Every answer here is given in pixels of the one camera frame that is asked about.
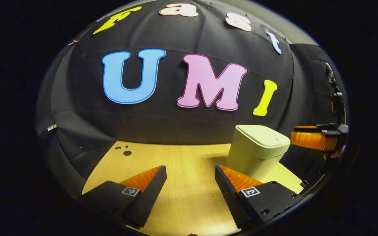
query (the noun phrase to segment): blue letter u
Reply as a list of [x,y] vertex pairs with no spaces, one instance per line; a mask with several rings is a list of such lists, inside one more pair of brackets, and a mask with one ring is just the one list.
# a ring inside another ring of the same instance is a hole
[[122,85],[123,63],[130,57],[129,52],[114,52],[102,58],[105,64],[103,88],[106,96],[122,104],[140,103],[148,99],[156,89],[157,69],[160,58],[165,56],[161,49],[145,49],[139,51],[138,57],[143,59],[141,85],[135,89],[127,89]]

